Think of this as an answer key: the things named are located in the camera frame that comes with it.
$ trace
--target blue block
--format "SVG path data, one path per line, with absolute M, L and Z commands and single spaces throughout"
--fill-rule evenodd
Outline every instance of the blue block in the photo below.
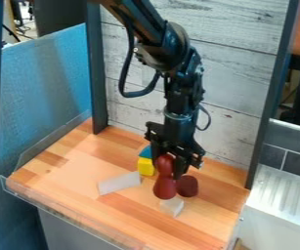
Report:
M 143 151 L 139 154 L 140 157 L 151 159 L 151 148 L 147 146 L 143 149 Z

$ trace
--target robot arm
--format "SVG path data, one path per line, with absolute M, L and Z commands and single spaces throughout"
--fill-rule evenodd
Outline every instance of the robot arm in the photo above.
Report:
M 174 155 L 175 180 L 187 173 L 189 166 L 199 168 L 204 149 L 194 140 L 199 111 L 210 115 L 199 104 L 203 98 L 203 67 L 197 50 L 190 45 L 186 31 L 165 21 L 149 0 L 92 0 L 102 4 L 126 27 L 129 51 L 119 79 L 119 92 L 125 98 L 150 93 L 159 77 L 164 78 L 164 124 L 147 122 L 146 139 L 150 141 L 152 160 L 163 154 Z M 151 83 L 142 91 L 125 92 L 127 72 L 133 57 L 156 70 Z

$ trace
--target blue wall panel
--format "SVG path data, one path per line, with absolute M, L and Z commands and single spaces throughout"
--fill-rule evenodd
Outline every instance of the blue wall panel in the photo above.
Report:
M 20 154 L 90 109 L 85 25 L 3 50 L 0 175 Z M 41 249 L 35 208 L 0 187 L 0 250 Z

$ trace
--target wooden table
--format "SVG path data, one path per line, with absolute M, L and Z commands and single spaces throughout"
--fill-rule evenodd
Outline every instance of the wooden table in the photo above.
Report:
M 159 211 L 155 177 L 142 185 L 99 196 L 97 182 L 136 170 L 143 137 L 108 127 L 92 133 L 91 119 L 40 153 L 7 179 L 7 188 L 125 248 L 223 249 L 248 195 L 246 172 L 205 158 L 190 170 L 198 197 L 185 198 L 174 219 Z

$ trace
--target gray wall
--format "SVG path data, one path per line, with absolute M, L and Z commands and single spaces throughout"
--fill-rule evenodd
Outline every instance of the gray wall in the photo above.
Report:
M 196 140 L 207 156 L 248 169 L 288 0 L 151 2 L 164 19 L 186 29 L 203 58 L 203 104 L 213 122 L 208 131 L 196 133 Z M 147 121 L 162 122 L 162 84 L 144 98 L 120 98 L 116 82 L 127 51 L 126 31 L 111 14 L 102 13 L 110 123 L 143 134 Z M 147 85 L 152 74 L 133 60 L 129 90 Z
M 90 108 L 85 26 L 3 50 L 0 175 L 27 148 Z M 0 250 L 42 249 L 35 208 L 0 187 Z

